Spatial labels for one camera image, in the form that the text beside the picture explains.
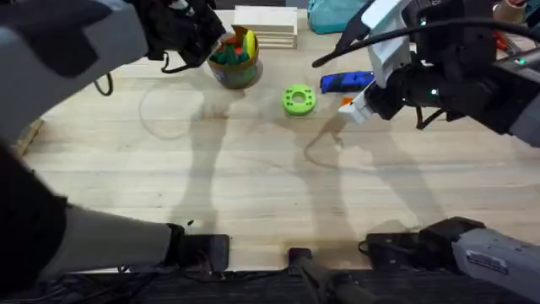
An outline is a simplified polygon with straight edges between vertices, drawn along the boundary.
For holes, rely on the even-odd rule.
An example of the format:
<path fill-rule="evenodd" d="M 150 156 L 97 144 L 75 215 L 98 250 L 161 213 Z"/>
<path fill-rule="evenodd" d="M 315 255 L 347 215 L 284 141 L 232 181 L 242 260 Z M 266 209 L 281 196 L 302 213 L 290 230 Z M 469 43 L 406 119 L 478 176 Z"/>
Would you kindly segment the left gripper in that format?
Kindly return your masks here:
<path fill-rule="evenodd" d="M 147 41 L 146 58 L 168 62 L 168 53 L 176 52 L 184 62 L 180 70 L 200 67 L 226 34 L 214 1 L 135 0 L 133 6 Z"/>

